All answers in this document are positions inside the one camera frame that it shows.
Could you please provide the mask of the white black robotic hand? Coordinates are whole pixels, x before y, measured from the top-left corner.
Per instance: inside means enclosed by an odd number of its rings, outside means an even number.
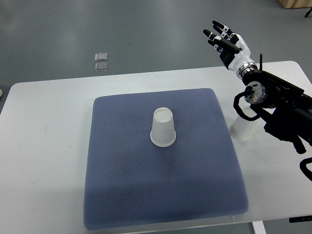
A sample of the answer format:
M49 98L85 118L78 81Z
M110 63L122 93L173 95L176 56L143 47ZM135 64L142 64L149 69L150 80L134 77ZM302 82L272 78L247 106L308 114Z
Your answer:
M207 29L203 30L208 43L218 52L224 66L236 73L242 79L248 71L256 70L257 65L251 59L251 51L241 35L235 33L228 26L212 21L217 34Z

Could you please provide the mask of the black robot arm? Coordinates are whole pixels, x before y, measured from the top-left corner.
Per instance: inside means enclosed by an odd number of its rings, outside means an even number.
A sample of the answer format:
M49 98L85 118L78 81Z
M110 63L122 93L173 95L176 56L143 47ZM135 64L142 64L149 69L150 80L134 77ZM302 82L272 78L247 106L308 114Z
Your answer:
M291 142L299 154L312 142L312 98L304 90L249 62L237 72L246 88L234 98L234 109L247 121L265 121L264 130Z

